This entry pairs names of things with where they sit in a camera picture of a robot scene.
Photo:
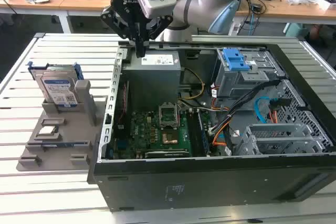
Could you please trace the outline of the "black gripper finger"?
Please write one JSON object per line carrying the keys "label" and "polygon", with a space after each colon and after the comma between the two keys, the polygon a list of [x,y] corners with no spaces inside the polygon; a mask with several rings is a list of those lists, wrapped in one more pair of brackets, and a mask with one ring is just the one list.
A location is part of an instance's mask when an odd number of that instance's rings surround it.
{"label": "black gripper finger", "polygon": [[107,7],[100,18],[121,38],[127,38],[133,44],[138,58],[144,57],[145,18],[138,8]]}
{"label": "black gripper finger", "polygon": [[149,40],[155,40],[160,33],[169,26],[173,21],[173,16],[164,15],[156,18],[156,20],[153,19],[152,22],[153,21],[155,21],[155,23],[150,25],[149,28],[147,28],[147,25],[150,23],[141,25],[141,52],[145,52],[146,47],[149,45]]}

